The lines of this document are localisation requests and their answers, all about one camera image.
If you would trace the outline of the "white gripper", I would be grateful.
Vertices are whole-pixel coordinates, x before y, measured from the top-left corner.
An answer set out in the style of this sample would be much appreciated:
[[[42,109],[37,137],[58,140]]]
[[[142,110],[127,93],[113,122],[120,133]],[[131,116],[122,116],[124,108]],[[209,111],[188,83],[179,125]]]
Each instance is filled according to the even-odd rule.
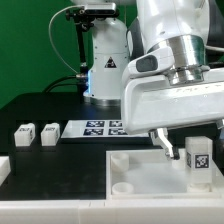
[[[131,135],[152,130],[149,136],[153,145],[163,148],[172,160],[179,160],[180,155],[168,140],[166,128],[217,121],[221,130],[223,118],[224,70],[210,70],[204,73],[203,82],[183,86],[170,86],[163,75],[133,79],[121,99],[124,130]]]

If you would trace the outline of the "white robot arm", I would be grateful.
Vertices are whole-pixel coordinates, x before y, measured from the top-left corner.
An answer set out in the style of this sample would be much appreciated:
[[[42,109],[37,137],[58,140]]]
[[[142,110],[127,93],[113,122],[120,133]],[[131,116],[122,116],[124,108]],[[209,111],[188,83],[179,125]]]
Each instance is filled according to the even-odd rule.
[[[147,133],[176,158],[166,131],[224,119],[223,46],[215,0],[71,0],[93,35],[85,101],[121,106],[126,133]]]

